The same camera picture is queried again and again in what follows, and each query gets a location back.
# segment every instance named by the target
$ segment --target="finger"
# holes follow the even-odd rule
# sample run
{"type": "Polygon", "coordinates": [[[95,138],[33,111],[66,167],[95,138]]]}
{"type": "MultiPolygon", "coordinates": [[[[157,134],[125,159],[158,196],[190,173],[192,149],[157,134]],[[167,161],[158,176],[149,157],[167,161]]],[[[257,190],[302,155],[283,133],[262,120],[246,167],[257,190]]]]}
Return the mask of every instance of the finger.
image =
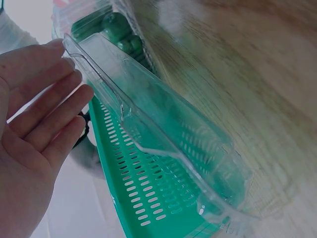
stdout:
{"type": "Polygon", "coordinates": [[[76,70],[54,84],[9,123],[11,130],[20,138],[25,137],[80,84],[81,79],[81,73],[76,70]]]}
{"type": "Polygon", "coordinates": [[[44,118],[31,131],[25,140],[42,152],[56,134],[65,127],[83,107],[92,99],[94,92],[88,85],[82,85],[73,95],[57,107],[50,115],[44,118]]]}
{"type": "Polygon", "coordinates": [[[46,45],[32,45],[0,55],[0,81],[10,90],[26,79],[37,75],[56,64],[65,48],[61,39],[46,45]]]}
{"type": "Polygon", "coordinates": [[[42,152],[56,175],[84,128],[85,120],[76,116],[42,152]]]}
{"type": "Polygon", "coordinates": [[[71,59],[63,58],[53,67],[15,88],[10,93],[6,118],[9,119],[13,116],[22,106],[31,101],[45,88],[71,74],[74,68],[75,63],[71,59]]]}

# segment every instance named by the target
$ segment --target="clear plastic container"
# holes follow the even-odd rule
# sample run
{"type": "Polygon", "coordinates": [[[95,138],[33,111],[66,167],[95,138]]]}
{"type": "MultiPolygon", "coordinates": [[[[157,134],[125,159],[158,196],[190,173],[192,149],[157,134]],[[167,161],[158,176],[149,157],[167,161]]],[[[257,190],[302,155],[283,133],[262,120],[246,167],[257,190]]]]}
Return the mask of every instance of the clear plastic container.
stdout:
{"type": "MultiPolygon", "coordinates": [[[[67,35],[64,43],[136,146],[181,162],[201,189],[200,215],[211,223],[230,220],[235,232],[241,230],[251,219],[239,211],[246,209],[252,172],[230,138],[102,34],[79,44],[67,35]]],[[[163,162],[161,167],[173,173],[163,162]]]]}
{"type": "MultiPolygon", "coordinates": [[[[175,171],[164,158],[174,158],[182,165],[199,188],[197,213],[240,236],[251,221],[279,211],[292,190],[288,190],[283,170],[277,164],[268,170],[271,174],[250,169],[224,131],[104,33],[74,39],[75,22],[110,6],[108,1],[95,0],[81,12],[81,4],[78,0],[58,11],[59,17],[54,17],[56,35],[64,37],[66,49],[87,83],[138,149],[162,158],[158,162],[166,174],[175,171]]],[[[100,14],[110,12],[103,10],[100,14]]]]}

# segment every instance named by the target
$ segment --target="wooden surface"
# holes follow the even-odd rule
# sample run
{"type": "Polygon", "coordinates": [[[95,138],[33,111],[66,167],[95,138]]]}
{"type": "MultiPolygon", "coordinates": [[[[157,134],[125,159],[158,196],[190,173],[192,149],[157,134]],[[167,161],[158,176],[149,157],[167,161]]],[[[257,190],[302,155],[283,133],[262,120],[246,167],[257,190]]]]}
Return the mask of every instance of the wooden surface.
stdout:
{"type": "Polygon", "coordinates": [[[250,237],[317,237],[317,1],[125,4],[162,80],[256,172],[249,202],[273,216],[250,237]]]}

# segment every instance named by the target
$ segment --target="wood grain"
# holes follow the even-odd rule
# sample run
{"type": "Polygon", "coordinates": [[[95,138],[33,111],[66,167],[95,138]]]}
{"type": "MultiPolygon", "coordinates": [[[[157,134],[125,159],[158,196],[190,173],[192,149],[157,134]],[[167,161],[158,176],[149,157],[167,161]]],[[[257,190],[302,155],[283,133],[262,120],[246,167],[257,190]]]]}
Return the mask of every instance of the wood grain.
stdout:
{"type": "Polygon", "coordinates": [[[125,0],[171,88],[256,172],[252,237],[317,237],[317,1],[125,0]]]}

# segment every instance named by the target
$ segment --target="green colander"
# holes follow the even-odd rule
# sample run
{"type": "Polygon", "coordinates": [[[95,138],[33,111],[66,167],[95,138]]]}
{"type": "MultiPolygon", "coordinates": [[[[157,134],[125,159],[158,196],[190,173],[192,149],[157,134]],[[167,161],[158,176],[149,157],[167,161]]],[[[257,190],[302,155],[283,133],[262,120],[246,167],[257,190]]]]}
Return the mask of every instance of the green colander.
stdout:
{"type": "Polygon", "coordinates": [[[140,151],[111,112],[89,104],[100,161],[128,238],[209,238],[219,225],[197,213],[199,189],[177,160],[140,151]],[[166,173],[165,163],[174,173],[166,173]]]}

